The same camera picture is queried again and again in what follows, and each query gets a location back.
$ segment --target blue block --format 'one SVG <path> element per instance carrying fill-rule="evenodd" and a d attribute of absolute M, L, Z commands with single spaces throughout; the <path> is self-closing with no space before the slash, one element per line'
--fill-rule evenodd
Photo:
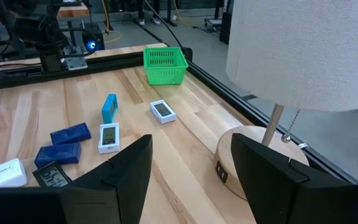
<path fill-rule="evenodd" d="M 77 164 L 80 161 L 80 155 L 81 145 L 79 143 L 44 146 L 40 148 L 34 163 L 38 168 L 53 161 L 57 161 L 60 165 Z"/>
<path fill-rule="evenodd" d="M 117 108 L 117 96 L 115 94 L 109 94 L 102 107 L 102 118 L 104 124 L 112 123 L 112 118 L 114 117 Z"/>
<path fill-rule="evenodd" d="M 50 133 L 53 145 L 76 143 L 90 138 L 91 133 L 85 123 Z"/>

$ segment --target lamp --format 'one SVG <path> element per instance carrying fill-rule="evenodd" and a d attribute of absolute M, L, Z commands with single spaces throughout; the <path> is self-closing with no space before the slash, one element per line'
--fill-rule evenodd
<path fill-rule="evenodd" d="M 267 129 L 238 127 L 219 140 L 216 169 L 245 198 L 231 157 L 232 133 L 307 164 L 295 143 L 275 133 L 284 106 L 358 109 L 358 0 L 235 1 L 226 71 L 239 87 L 275 103 Z"/>

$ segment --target teal timer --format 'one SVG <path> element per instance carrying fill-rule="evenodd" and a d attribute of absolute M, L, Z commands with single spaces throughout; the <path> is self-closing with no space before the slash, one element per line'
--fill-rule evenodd
<path fill-rule="evenodd" d="M 112 123 L 112 118 L 116 113 L 117 107 L 117 96 L 115 94 L 109 94 L 102 107 L 102 118 L 104 124 Z"/>

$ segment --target blue light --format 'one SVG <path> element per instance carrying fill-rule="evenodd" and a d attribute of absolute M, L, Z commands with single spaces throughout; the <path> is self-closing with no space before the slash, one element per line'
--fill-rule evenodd
<path fill-rule="evenodd" d="M 96 43 L 94 42 L 94 40 L 90 40 L 88 41 L 88 43 L 86 43 L 86 48 L 88 50 L 93 50 L 96 47 Z"/>

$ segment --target pull chain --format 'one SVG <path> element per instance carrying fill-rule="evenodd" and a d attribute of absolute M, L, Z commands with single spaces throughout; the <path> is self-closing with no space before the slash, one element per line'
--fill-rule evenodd
<path fill-rule="evenodd" d="M 283 136 L 281 136 L 281 141 L 282 142 L 288 143 L 288 142 L 291 141 L 291 136 L 290 136 L 291 135 L 291 130 L 292 130 L 292 127 L 295 124 L 295 121 L 298 118 L 298 115 L 299 115 L 300 112 L 301 112 L 301 110 L 298 110 L 296 112 L 295 117 L 293 118 L 292 123 L 290 125 L 290 129 L 288 129 L 288 133 L 283 134 Z"/>

